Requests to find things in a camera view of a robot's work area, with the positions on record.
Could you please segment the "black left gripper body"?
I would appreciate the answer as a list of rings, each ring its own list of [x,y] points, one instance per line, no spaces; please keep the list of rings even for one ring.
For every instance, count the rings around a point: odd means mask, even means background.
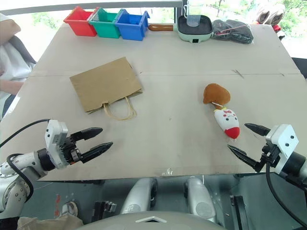
[[[76,141],[71,137],[67,137],[59,147],[68,164],[74,164],[82,159],[81,152],[76,146]]]

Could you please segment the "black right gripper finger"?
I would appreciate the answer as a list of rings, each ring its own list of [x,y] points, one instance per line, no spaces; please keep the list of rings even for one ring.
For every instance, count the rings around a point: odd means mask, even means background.
[[[247,127],[248,129],[250,129],[252,132],[265,137],[268,135],[268,133],[270,132],[270,129],[261,125],[256,125],[253,123],[245,123],[244,124],[245,127]]]
[[[239,158],[241,161],[243,161],[245,164],[249,165],[252,167],[256,172],[259,172],[260,170],[258,169],[259,162],[250,158],[244,151],[241,149],[227,145],[228,148],[236,155],[237,158]]]

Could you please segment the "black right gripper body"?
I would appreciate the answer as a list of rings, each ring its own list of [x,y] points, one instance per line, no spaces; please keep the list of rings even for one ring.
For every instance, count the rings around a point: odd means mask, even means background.
[[[280,161],[280,150],[274,144],[266,143],[262,148],[260,161],[256,163],[254,170],[259,173],[266,163],[270,163],[271,167],[275,168]]]

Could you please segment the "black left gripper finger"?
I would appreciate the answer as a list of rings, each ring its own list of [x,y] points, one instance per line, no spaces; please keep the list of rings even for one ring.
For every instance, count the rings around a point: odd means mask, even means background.
[[[88,140],[88,139],[94,138],[95,136],[100,134],[102,131],[103,129],[100,127],[87,128],[87,129],[71,134],[71,140],[73,142],[77,142],[79,140]]]
[[[100,145],[97,145],[93,148],[91,148],[89,151],[81,154],[80,161],[82,163],[86,163],[88,161],[93,160],[94,158],[102,155],[104,152],[108,151],[111,146],[113,145],[113,142],[103,143]]]

